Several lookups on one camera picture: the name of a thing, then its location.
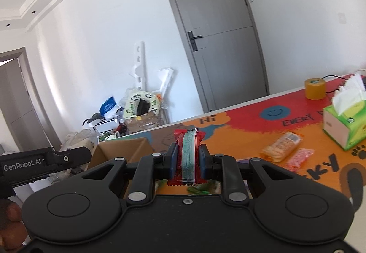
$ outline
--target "blue package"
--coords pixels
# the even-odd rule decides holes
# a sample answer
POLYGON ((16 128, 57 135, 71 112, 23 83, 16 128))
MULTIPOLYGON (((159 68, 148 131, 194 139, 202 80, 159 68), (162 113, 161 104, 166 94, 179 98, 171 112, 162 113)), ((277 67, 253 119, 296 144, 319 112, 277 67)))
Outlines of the blue package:
POLYGON ((104 115, 113 109, 113 107, 116 106, 116 101, 114 100, 114 97, 108 98, 105 103, 102 104, 102 106, 99 109, 100 115, 104 117, 104 115))

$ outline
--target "white tissue paper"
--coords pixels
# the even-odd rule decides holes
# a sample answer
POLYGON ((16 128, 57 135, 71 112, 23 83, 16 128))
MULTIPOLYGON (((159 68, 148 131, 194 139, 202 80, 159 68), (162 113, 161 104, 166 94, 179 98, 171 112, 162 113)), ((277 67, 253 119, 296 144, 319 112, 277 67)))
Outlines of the white tissue paper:
POLYGON ((347 109, 364 100, 366 100, 365 86, 361 76, 355 74, 345 81, 344 86, 340 86, 339 89, 334 92, 332 104, 335 111, 340 116, 347 109))

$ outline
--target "door handle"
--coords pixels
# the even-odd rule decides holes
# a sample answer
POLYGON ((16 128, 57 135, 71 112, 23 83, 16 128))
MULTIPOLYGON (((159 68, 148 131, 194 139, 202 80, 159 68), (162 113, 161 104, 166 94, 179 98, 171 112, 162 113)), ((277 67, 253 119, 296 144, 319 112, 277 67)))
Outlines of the door handle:
POLYGON ((190 31, 190 32, 188 32, 188 37, 189 37, 189 40, 191 42, 193 51, 198 51, 197 44, 196 44, 195 40, 199 39, 199 38, 203 38, 203 36, 202 35, 201 36, 193 36, 193 32, 190 31))

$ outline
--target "painted table surface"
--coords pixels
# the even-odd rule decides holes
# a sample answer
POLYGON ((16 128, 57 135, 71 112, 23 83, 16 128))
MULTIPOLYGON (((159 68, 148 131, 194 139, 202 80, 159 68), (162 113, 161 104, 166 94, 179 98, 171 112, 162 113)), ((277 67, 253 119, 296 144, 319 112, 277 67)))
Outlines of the painted table surface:
MULTIPOLYGON (((343 80, 327 82, 327 91, 343 80)), ((166 152, 174 142, 175 129, 198 127, 206 136, 202 143, 211 154, 236 159, 259 156, 262 149, 288 130, 304 136, 299 147, 315 150, 298 174, 341 191, 352 199, 355 213, 346 240, 366 252, 366 207, 362 204, 366 185, 366 140, 344 151, 323 132, 323 108, 331 104, 332 94, 322 100, 309 100, 304 90, 275 94, 239 106, 219 110, 180 123, 143 131, 123 139, 146 137, 156 152, 166 152)), ((163 186, 162 194, 186 194, 186 186, 163 186)))

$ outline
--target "yellow tape roll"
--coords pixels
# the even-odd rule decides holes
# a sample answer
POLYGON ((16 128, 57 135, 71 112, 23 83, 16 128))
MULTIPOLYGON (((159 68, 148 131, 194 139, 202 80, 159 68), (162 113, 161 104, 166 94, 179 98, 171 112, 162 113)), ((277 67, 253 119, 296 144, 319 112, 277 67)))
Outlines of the yellow tape roll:
POLYGON ((305 96, 311 100, 323 99, 325 93, 325 80, 323 79, 307 79, 305 81, 305 96))

